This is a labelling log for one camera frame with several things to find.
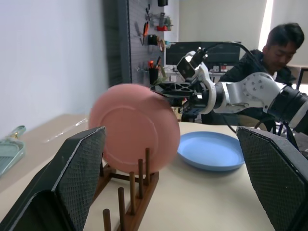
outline black jacket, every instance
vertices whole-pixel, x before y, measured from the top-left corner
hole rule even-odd
[[[262,64],[263,53],[259,50],[253,50],[251,53],[256,57],[256,59]],[[248,75],[260,72],[258,66],[245,54],[242,59],[235,65],[231,70],[229,70],[224,76],[220,78],[221,82],[239,82],[246,78]],[[277,72],[276,82],[284,83],[289,86],[296,78],[292,76],[291,71],[284,67],[282,70]]]
[[[251,53],[256,57],[256,59],[262,64],[263,53],[259,50],[253,50]],[[254,72],[260,72],[262,70],[254,63],[254,61],[245,54],[242,59],[235,65],[231,70],[229,70],[224,76],[220,78],[221,82],[239,82],[246,78],[248,75]],[[295,78],[292,76],[291,71],[285,67],[277,72],[276,82],[284,83],[291,86],[292,81]],[[247,108],[238,114],[246,115],[258,120],[272,119],[271,121],[264,122],[264,125],[268,130],[274,126],[274,118],[263,112],[262,108]]]

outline pen holder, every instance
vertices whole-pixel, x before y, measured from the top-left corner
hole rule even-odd
[[[150,84],[153,85],[158,79],[159,68],[149,68]]]

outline green tray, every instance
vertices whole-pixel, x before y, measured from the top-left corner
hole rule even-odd
[[[18,138],[26,131],[18,126],[6,138],[0,140],[0,177],[25,155],[25,143]]]

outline man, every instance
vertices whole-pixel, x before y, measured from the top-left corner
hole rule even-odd
[[[276,82],[291,86],[295,78],[286,65],[291,61],[297,49],[303,44],[304,38],[304,33],[297,23],[278,25],[270,31],[263,50],[253,50],[251,52],[256,57],[257,61],[265,67],[267,72],[273,76]],[[262,70],[260,70],[255,62],[246,54],[237,65],[220,78],[220,81],[239,82],[248,75],[259,71]],[[267,130],[271,130],[274,127],[274,118],[265,114],[261,108],[248,108],[239,114],[257,120],[266,120],[264,124]],[[210,120],[215,120],[217,116],[218,115],[214,113],[205,115],[202,121],[203,123],[208,123]]]

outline black cable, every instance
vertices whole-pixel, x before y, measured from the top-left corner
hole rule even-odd
[[[295,139],[295,137],[294,137],[294,135],[293,135],[292,130],[291,130],[290,127],[289,127],[289,124],[287,124],[287,123],[283,123],[283,124],[285,125],[285,127],[286,127],[286,129],[287,129],[287,139],[288,139],[288,141],[289,141],[297,150],[299,150],[299,148],[298,148],[298,146],[297,146],[296,139]]]
[[[280,124],[279,126],[279,130],[278,130],[278,136],[281,136],[281,132],[282,132],[282,129],[283,129],[283,123]]]
[[[268,71],[265,69],[265,67],[260,64],[260,62],[257,60],[257,58],[251,53],[251,51],[246,46],[244,46],[243,44],[238,43],[238,42],[218,42],[218,43],[215,43],[215,44],[213,44],[213,45],[211,45],[207,48],[203,48],[203,52],[207,53],[210,49],[213,49],[213,48],[215,48],[216,46],[219,46],[219,45],[232,45],[232,46],[235,46],[235,47],[242,48],[246,52],[246,54],[248,54],[248,57],[251,58],[251,60],[258,66],[258,68],[260,69],[260,72],[268,73]]]
[[[236,131],[234,130],[234,128],[231,127],[231,125],[227,122],[226,118],[224,115],[222,115],[222,119],[223,121],[226,123],[226,125],[228,126],[228,128],[231,129],[231,131],[233,131],[236,134]]]
[[[263,118],[262,120],[260,120],[254,127],[254,129],[257,129],[261,124],[263,124],[264,122],[267,122],[267,121],[273,121],[274,124],[275,124],[275,120],[273,118],[270,118],[270,117],[266,117],[266,118]],[[276,134],[276,126],[273,126],[273,134]]]

